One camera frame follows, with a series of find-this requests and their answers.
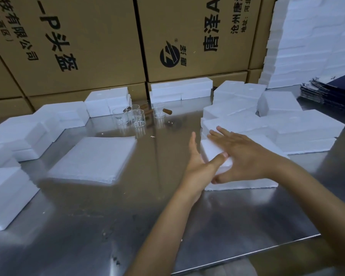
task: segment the hand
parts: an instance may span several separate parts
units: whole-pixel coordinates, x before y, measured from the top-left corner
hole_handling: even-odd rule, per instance
[[[191,158],[178,189],[184,194],[191,195],[194,203],[197,202],[202,191],[212,181],[218,168],[229,157],[226,152],[223,152],[205,164],[197,150],[195,138],[196,135],[195,132],[193,132],[189,141],[189,152]]]
[[[233,164],[228,171],[214,177],[214,184],[230,181],[272,179],[278,167],[287,159],[267,150],[246,135],[229,132],[220,126],[217,133],[210,130],[208,139],[233,157]]]

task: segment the forearm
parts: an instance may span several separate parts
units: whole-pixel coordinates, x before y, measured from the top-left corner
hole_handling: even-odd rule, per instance
[[[191,197],[175,192],[125,276],[170,275],[193,204]]]
[[[294,196],[340,259],[345,260],[345,203],[294,163],[286,163],[275,180]]]

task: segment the person's right hand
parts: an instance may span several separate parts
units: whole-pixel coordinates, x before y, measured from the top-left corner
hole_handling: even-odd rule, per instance
[[[273,179],[281,165],[288,161],[276,153],[267,150],[246,135],[229,132],[220,126],[216,131],[210,130],[208,139],[232,157],[232,167],[213,178],[214,184],[230,181]]]

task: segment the person's left forearm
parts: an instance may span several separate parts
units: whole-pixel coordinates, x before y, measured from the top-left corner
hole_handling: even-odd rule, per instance
[[[193,197],[175,192],[125,276],[170,275],[193,204]]]

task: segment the metal table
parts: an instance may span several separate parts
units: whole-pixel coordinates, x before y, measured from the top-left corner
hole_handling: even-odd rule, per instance
[[[0,276],[122,275],[179,184],[191,131],[198,135],[209,98],[171,102],[163,122],[115,128],[111,116],[68,129],[43,156],[22,162],[41,188],[0,232]],[[301,100],[345,123],[345,114]],[[137,135],[116,185],[54,182],[46,172],[85,136]],[[345,130],[330,152],[293,155],[345,201]],[[319,233],[281,187],[204,192],[193,207],[174,268],[204,268]]]

